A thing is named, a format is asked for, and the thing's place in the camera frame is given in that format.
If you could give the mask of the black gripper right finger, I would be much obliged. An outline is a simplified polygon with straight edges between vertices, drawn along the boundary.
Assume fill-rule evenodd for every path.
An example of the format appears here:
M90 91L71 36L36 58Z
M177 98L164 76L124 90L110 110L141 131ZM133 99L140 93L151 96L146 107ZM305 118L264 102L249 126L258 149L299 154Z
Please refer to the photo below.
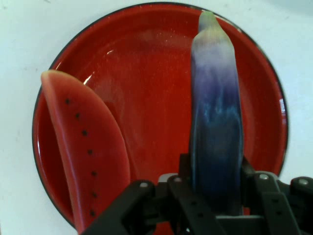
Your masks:
M241 166L242 204L259 215L269 235L313 233L313 180L293 178L289 184L268 171L256 171L247 159Z

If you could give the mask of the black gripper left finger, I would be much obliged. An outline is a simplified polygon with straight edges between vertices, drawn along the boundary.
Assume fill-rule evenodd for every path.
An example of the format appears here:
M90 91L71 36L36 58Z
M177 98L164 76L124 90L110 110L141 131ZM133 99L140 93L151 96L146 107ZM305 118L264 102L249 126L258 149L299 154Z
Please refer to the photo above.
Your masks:
M168 222L174 234L224 235L207 202L190 186L190 155L181 154L179 173L154 185L131 183L83 232L85 235L151 235Z

